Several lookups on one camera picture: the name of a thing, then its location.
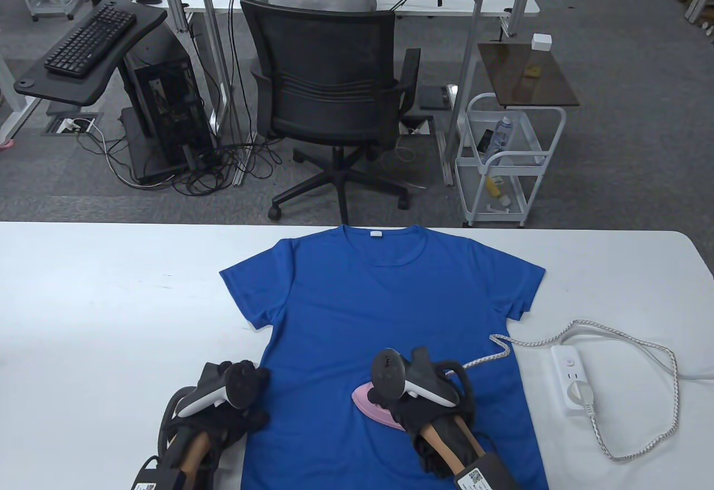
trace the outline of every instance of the label sticker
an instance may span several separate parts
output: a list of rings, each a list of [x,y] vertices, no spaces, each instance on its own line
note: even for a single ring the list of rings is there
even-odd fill
[[[461,477],[456,484],[459,485],[461,490],[493,490],[479,468],[472,469]]]

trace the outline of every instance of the gray carpet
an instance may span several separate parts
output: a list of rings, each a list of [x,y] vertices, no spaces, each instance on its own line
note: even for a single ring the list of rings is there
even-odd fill
[[[528,226],[677,230],[714,265],[714,212],[707,200],[714,197],[714,49],[703,32],[686,23],[684,7],[675,0],[537,1],[541,15],[526,21],[516,41],[528,41],[533,31],[551,33],[553,52],[582,106],[569,112]],[[240,65],[247,72],[254,51],[239,18]],[[225,26],[225,17],[221,22]],[[0,0],[0,50],[16,71],[66,29],[63,18],[32,23],[21,0]],[[482,25],[482,40],[497,36],[493,21]],[[420,82],[446,83],[456,79],[465,41],[465,20],[406,18],[397,23],[395,55],[421,47]],[[483,72],[476,84],[475,91],[489,88]],[[247,92],[253,105],[252,80]],[[242,108],[240,99],[237,103]],[[100,127],[108,138],[123,134],[117,117],[126,106],[114,79],[94,106],[104,113]],[[271,197],[315,171],[292,162],[296,143],[285,141],[276,148],[283,164],[272,176],[248,177],[241,188],[205,198],[130,190],[110,174],[101,156],[83,151],[74,138],[41,135],[45,109],[46,104],[38,107],[15,137],[15,148],[0,153],[2,220],[268,224]],[[443,125],[446,117],[437,120]],[[417,162],[405,164],[386,154],[381,162],[362,163],[363,168],[426,189],[411,187],[412,207],[403,212],[394,198],[352,186],[350,222],[461,225],[459,199],[442,185],[433,140],[406,138],[403,145],[416,151]],[[255,172],[266,171],[260,162]],[[286,225],[337,223],[336,194],[329,187],[285,204],[281,220]]]

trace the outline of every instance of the black keyboard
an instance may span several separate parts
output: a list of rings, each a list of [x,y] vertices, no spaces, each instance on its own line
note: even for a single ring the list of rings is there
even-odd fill
[[[105,5],[54,47],[45,59],[45,68],[61,75],[84,77],[135,23],[135,14]]]

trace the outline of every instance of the computer tower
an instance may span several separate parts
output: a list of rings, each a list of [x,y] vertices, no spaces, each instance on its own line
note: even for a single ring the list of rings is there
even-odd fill
[[[168,166],[191,164],[187,149],[193,158],[214,151],[191,59],[165,23],[130,50],[126,63],[146,122],[143,134],[158,141]]]

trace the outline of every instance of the water bottle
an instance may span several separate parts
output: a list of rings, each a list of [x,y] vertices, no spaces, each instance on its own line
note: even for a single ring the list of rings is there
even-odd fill
[[[513,123],[510,122],[510,118],[501,118],[498,124],[495,125],[495,128],[493,128],[493,135],[491,136],[489,147],[486,149],[484,163],[488,161],[493,154],[497,154],[505,148],[511,133],[513,133]]]

